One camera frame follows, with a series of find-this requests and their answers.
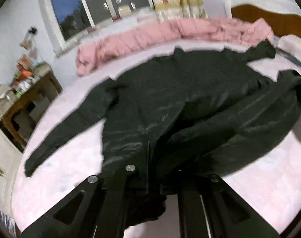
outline black garment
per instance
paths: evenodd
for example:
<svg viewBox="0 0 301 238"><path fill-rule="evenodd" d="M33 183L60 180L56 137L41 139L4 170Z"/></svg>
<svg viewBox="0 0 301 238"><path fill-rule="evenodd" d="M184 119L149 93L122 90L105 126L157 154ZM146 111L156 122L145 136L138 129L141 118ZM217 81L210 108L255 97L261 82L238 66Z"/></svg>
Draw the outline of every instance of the black garment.
<svg viewBox="0 0 301 238"><path fill-rule="evenodd" d="M31 154L25 174L104 117L107 175L147 151L159 179L181 167L198 174L238 170L278 145L301 113L297 72L280 72L273 82L246 65L266 57L275 57L268 40L245 53L177 48L108 79ZM145 162L138 168L144 173Z"/></svg>

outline wooden headboard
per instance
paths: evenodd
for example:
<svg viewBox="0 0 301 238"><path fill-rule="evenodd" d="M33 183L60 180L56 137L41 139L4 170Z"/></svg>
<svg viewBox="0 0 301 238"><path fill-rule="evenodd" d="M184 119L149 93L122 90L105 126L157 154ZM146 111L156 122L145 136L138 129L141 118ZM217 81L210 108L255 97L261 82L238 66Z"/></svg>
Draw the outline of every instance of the wooden headboard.
<svg viewBox="0 0 301 238"><path fill-rule="evenodd" d="M279 14L263 10L250 4L231 8L232 17L242 21L254 22L264 18L276 36L294 34L301 38L301 17L295 14Z"/></svg>

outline wooden desk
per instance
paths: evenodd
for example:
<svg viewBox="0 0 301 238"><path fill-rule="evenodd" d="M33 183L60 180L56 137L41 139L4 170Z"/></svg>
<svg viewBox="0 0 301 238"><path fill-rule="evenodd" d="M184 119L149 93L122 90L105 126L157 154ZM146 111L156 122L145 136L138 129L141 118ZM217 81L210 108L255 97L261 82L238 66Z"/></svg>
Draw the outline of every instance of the wooden desk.
<svg viewBox="0 0 301 238"><path fill-rule="evenodd" d="M29 88L25 93L22 94L20 98L18 98L15 103L9 108L9 110L3 115L0 125L5 127L10 134L17 140L22 146L26 146L26 141L19 135L19 133L15 130L12 124L12 118L15 113L19 110L27 106L34 100L37 100L40 97L40 89L44 86L48 85L48 83L52 83L55 87L58 94L62 91L61 85L59 84L58 80L55 78L53 72L50 70L43 70L41 74L40 80L38 80L33 86Z"/></svg>

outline white cabinet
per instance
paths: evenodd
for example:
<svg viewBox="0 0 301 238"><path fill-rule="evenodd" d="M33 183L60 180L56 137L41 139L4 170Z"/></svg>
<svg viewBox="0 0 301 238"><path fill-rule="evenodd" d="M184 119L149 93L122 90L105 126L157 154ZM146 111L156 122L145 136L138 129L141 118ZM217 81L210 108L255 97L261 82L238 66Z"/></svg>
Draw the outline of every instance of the white cabinet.
<svg viewBox="0 0 301 238"><path fill-rule="evenodd" d="M0 211L12 216L12 188L22 153L0 130Z"/></svg>

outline white wall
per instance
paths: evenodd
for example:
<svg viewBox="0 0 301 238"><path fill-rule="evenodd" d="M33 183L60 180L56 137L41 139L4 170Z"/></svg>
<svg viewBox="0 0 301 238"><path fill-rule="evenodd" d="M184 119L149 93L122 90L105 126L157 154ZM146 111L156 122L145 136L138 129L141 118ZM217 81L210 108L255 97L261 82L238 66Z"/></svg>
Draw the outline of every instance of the white wall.
<svg viewBox="0 0 301 238"><path fill-rule="evenodd" d="M223 0L203 1L209 16L225 16ZM77 50L73 49L59 59L55 57L38 0L7 0L0 10L0 83L11 81L16 71L16 61L22 53L26 53L19 44L31 26L38 29L35 40L42 57L39 61L46 60L52 66L63 87L73 83L78 78L75 66Z"/></svg>

